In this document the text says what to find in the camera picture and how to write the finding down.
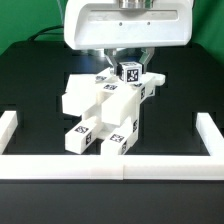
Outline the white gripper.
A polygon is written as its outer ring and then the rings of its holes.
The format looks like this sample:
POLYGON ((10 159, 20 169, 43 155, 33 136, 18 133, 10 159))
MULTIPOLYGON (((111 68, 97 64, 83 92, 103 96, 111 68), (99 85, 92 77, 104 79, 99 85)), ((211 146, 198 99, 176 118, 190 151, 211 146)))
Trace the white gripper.
POLYGON ((146 9, 124 9, 119 0, 68 0, 64 40, 74 50, 105 49, 115 75, 120 74, 116 48, 142 48, 139 62, 146 73, 154 47, 189 42, 193 2, 152 0, 146 9))

